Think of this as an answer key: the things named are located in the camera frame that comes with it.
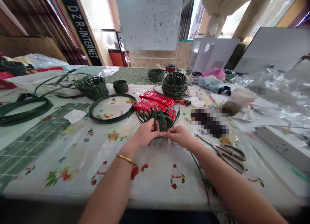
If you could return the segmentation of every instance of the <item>forearm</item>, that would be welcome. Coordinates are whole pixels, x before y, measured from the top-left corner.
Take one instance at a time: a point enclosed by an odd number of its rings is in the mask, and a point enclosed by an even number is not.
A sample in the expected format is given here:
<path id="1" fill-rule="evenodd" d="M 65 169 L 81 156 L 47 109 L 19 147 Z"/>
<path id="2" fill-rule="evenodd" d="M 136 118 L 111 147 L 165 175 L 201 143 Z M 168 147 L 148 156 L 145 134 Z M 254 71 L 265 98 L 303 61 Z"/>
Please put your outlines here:
<path id="1" fill-rule="evenodd" d="M 287 223 L 236 170 L 199 142 L 191 149 L 239 223 Z"/>
<path id="2" fill-rule="evenodd" d="M 129 140 L 119 154 L 134 159 L 138 148 Z M 84 223 L 119 223 L 126 209 L 131 185 L 132 164 L 116 157 L 98 184 L 80 219 Z"/>

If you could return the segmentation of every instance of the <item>scissor handle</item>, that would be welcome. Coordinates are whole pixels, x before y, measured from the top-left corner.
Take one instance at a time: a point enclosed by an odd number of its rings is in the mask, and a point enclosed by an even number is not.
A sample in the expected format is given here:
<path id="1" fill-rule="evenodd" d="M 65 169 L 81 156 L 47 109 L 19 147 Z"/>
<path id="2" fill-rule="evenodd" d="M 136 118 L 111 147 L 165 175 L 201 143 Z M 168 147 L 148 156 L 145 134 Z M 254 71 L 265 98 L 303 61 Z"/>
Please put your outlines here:
<path id="1" fill-rule="evenodd" d="M 246 161 L 246 156 L 244 154 L 244 152 L 230 144 L 220 144 L 221 147 L 223 147 L 224 149 L 230 148 L 233 151 L 227 149 L 228 151 L 231 152 L 231 156 L 236 157 L 237 159 L 241 160 L 241 161 Z"/>
<path id="2" fill-rule="evenodd" d="M 235 169 L 240 174 L 242 174 L 242 173 L 244 173 L 246 171 L 246 168 L 245 168 L 245 166 L 242 163 L 240 163 L 239 161 L 235 160 L 233 157 L 231 157 L 225 151 L 219 149 L 218 150 L 218 155 L 219 155 L 219 157 L 222 160 L 224 160 L 228 165 L 230 165 L 233 169 Z M 229 161 L 233 161 L 235 164 L 237 164 L 239 166 L 239 168 L 237 168 L 235 165 L 229 163 Z"/>

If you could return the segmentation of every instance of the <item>black banner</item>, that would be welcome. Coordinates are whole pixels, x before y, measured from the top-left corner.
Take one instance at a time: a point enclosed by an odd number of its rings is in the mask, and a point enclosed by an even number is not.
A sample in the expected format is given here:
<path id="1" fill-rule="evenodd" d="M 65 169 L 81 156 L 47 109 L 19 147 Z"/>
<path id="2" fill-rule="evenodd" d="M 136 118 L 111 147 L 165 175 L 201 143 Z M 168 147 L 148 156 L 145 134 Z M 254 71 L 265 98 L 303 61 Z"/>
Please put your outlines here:
<path id="1" fill-rule="evenodd" d="M 94 45 L 94 41 L 89 34 L 88 28 L 85 24 L 85 20 L 83 18 L 83 15 L 81 13 L 81 10 L 78 6 L 78 3 L 76 0 L 62 0 L 64 3 L 68 14 L 74 24 L 74 27 L 78 33 L 78 36 L 83 43 L 85 50 L 87 51 L 87 54 L 91 60 L 91 63 L 93 66 L 102 66 L 102 63 L 99 59 L 97 50 Z"/>

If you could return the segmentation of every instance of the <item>floral tablecloth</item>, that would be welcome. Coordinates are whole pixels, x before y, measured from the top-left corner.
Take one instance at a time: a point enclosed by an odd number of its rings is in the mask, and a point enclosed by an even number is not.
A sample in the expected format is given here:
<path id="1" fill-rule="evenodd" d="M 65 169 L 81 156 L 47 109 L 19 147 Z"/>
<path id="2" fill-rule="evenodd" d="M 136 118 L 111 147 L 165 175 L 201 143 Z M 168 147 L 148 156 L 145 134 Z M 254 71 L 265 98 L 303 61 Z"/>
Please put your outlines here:
<path id="1" fill-rule="evenodd" d="M 110 94 L 115 93 L 112 84 L 107 86 Z M 153 89 L 150 85 L 129 86 L 129 94 L 135 96 L 137 101 L 140 100 L 140 94 Z M 192 95 L 207 99 L 207 93 L 199 87 L 189 86 L 189 90 Z M 80 98 L 76 102 L 92 103 L 87 98 Z M 110 119 L 126 112 L 130 106 L 130 100 L 126 97 L 111 98 L 105 101 L 102 108 L 96 109 L 96 115 Z M 191 123 L 192 107 L 179 107 L 181 115 L 176 125 L 184 125 L 193 136 L 199 133 L 200 127 Z M 64 130 L 31 165 L 8 184 L 3 194 L 8 198 L 85 204 L 115 158 L 115 153 L 139 126 L 136 113 L 108 125 L 84 118 Z M 230 142 L 245 152 L 247 171 L 243 176 L 276 208 L 286 208 L 287 189 L 265 167 L 243 133 L 229 126 L 228 138 L 215 140 Z M 205 178 L 206 174 L 199 165 L 197 167 L 191 154 L 178 144 L 162 138 L 155 139 L 150 146 L 141 148 L 134 160 L 136 165 L 133 165 L 131 172 L 130 207 L 225 210 L 210 182 L 206 184 L 208 201 L 200 172 Z"/>

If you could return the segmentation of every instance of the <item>person's left hand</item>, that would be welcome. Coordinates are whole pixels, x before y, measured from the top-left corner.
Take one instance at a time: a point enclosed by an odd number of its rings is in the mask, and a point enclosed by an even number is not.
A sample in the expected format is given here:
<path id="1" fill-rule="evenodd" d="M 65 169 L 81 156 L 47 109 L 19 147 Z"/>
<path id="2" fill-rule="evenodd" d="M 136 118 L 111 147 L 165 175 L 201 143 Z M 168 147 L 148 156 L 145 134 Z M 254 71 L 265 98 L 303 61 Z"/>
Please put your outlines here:
<path id="1" fill-rule="evenodd" d="M 158 122 L 156 122 L 156 129 L 159 130 Z M 154 131 L 154 118 L 152 118 L 143 123 L 130 140 L 135 141 L 135 144 L 142 147 L 148 145 L 154 138 L 162 136 L 164 136 L 162 132 Z"/>

